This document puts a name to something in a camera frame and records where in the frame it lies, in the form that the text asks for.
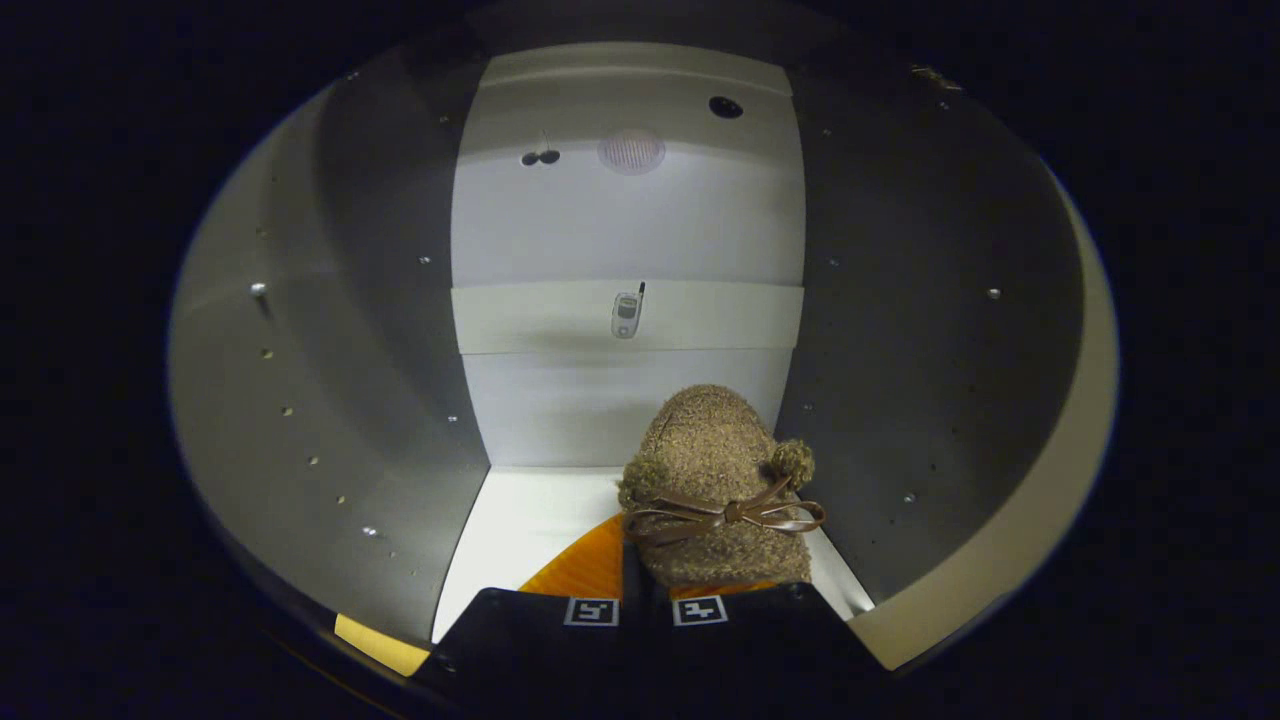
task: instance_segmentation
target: leather lace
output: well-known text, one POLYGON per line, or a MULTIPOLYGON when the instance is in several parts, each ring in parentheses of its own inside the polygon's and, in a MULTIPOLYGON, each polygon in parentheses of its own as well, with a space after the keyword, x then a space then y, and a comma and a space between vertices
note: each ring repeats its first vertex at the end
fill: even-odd
POLYGON ((655 502, 660 506, 627 512, 622 519, 622 530, 631 542, 663 546, 707 534, 728 523, 740 521, 783 533, 808 533, 818 529, 827 520, 827 511, 820 505, 813 501, 778 500, 790 482, 790 477, 783 477, 750 500, 733 501, 726 505, 718 505, 675 491, 648 493, 645 497, 636 497, 636 500, 640 502, 655 502), (813 515, 813 520, 792 520, 782 515, 782 512, 791 509, 808 510, 813 515), (637 523, 644 518, 675 518, 687 520, 687 523, 654 530, 640 530, 637 523))

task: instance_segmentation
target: yellow tape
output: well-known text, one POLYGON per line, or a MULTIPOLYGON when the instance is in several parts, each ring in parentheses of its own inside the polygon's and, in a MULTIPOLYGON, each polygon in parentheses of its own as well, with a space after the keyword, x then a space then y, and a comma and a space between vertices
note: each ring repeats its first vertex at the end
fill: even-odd
POLYGON ((417 669, 426 662, 426 657, 431 655, 420 647, 413 647, 406 642, 384 635, 372 628, 366 628, 346 615, 338 615, 338 619, 333 624, 333 633, 355 646, 360 652, 406 678, 417 673, 417 669))

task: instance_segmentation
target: pom-pom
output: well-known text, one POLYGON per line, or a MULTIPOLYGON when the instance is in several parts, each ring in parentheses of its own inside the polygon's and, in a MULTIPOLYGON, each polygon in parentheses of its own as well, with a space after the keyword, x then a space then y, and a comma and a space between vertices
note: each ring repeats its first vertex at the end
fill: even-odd
POLYGON ((618 482, 618 505, 623 510, 636 510, 653 502, 653 496, 671 486, 667 466, 654 457, 636 455, 622 470, 618 482))
POLYGON ((778 443, 769 460, 769 466, 777 477, 791 478, 787 486, 791 491, 799 491, 813 479, 813 451, 801 439, 788 439, 778 443))

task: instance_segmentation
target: speaker grille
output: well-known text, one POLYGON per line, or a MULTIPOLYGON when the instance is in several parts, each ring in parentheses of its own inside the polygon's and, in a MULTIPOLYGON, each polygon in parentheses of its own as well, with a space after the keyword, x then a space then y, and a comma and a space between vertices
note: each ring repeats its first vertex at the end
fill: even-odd
POLYGON ((667 146, 646 129, 625 129, 600 141, 600 161, 623 176, 641 176, 662 164, 667 146))

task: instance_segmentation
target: black circular hole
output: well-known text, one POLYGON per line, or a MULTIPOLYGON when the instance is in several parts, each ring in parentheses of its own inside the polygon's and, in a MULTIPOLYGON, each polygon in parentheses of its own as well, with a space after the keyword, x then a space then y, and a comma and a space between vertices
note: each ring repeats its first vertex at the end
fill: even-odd
POLYGON ((724 118, 726 120, 732 120, 733 118, 742 117, 742 106, 739 105, 737 102, 733 102, 728 97, 722 97, 717 95, 716 97, 712 97, 709 102, 707 102, 707 106, 712 109, 712 113, 714 113, 717 118, 724 118))

